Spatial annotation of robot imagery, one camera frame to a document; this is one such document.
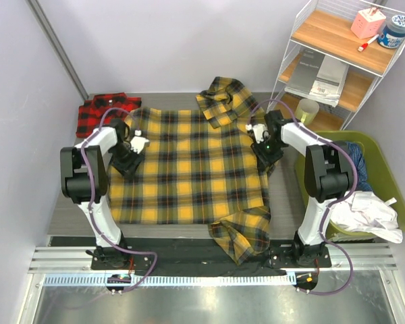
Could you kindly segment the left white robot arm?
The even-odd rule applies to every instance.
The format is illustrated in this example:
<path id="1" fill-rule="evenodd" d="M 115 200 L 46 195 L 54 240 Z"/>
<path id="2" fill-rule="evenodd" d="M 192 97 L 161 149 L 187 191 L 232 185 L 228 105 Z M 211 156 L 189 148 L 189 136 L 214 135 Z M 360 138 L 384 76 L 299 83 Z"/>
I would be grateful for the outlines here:
<path id="1" fill-rule="evenodd" d="M 85 214 L 94 232 L 96 245 L 87 253 L 95 269 L 123 269 L 130 262 L 126 239 L 107 201 L 107 169 L 112 166 L 131 180 L 149 143 L 141 130 L 131 131 L 125 121 L 115 119 L 96 127 L 80 144 L 60 150 L 61 191 Z"/>

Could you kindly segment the yellow plaid long sleeve shirt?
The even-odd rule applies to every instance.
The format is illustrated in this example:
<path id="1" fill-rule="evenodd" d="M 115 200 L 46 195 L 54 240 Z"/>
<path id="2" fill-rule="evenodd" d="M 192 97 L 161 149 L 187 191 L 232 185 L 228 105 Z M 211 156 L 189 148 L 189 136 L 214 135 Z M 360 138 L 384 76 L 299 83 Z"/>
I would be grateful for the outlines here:
<path id="1" fill-rule="evenodd" d="M 246 130 L 264 112 L 233 78 L 216 77 L 196 102 L 195 110 L 143 107 L 126 119 L 149 144 L 132 179 L 109 169 L 109 208 L 118 223 L 205 224 L 241 264 L 269 247 L 269 180 Z"/>

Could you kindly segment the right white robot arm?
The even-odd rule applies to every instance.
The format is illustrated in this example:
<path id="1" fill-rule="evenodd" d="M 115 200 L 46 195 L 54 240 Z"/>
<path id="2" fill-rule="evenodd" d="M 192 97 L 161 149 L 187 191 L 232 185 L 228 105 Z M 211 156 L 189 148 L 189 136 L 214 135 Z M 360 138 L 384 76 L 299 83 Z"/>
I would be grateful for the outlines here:
<path id="1" fill-rule="evenodd" d="M 246 131 L 253 139 L 251 149 L 263 170 L 272 171 L 289 146 L 304 157 L 308 204 L 292 247 L 283 254 L 294 266 L 312 267 L 325 254 L 330 206 L 356 185 L 356 169 L 346 143 L 322 138 L 303 123 L 283 118 L 280 111 L 268 112 L 264 120 L 263 124 L 246 124 Z"/>

